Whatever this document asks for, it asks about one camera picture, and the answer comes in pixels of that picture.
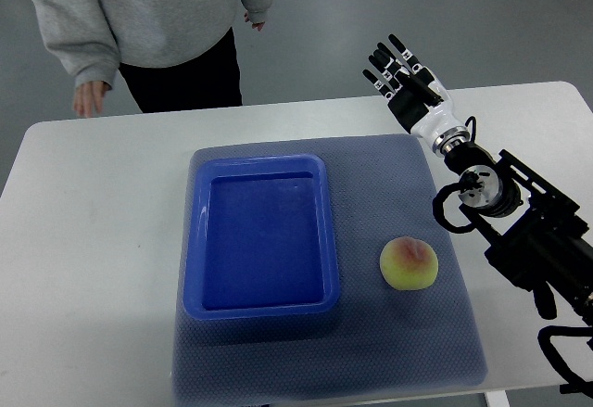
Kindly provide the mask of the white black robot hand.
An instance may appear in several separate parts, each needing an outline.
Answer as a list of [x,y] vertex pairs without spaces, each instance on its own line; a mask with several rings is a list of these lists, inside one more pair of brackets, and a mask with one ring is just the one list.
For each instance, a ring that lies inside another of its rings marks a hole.
[[399,125],[439,157],[470,142],[472,134],[454,115],[448,90],[399,38],[390,34],[388,40],[393,47],[378,43],[369,55],[375,71],[364,70],[363,75],[386,100]]

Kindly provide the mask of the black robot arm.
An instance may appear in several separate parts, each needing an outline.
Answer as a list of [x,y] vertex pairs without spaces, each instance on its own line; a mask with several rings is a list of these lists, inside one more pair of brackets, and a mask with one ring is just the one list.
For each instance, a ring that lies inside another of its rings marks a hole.
[[573,371],[552,343],[554,337],[592,338],[592,247],[583,238],[588,225],[558,188],[506,150],[493,160],[474,139],[474,131],[458,126],[434,143],[434,152],[459,176],[434,198],[435,220],[454,234],[478,231],[489,244],[487,261],[533,294],[542,318],[556,318],[556,296],[571,305],[583,326],[550,324],[537,341],[566,382],[561,392],[591,396],[591,382]]

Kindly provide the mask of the person's left hand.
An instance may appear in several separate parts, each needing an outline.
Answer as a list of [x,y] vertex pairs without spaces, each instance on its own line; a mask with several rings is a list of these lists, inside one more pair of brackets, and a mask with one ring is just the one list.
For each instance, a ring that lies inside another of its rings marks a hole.
[[252,18],[251,15],[246,11],[244,14],[244,21],[245,23],[249,24],[251,26],[251,28],[253,30],[256,30],[257,32],[261,32],[263,27],[265,26],[265,22],[255,22]]

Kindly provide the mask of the person's right hand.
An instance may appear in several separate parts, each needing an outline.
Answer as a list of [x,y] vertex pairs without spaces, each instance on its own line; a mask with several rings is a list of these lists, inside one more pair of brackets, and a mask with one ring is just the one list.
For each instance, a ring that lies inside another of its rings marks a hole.
[[73,110],[78,117],[91,118],[103,112],[106,93],[111,89],[103,81],[83,83],[75,89]]

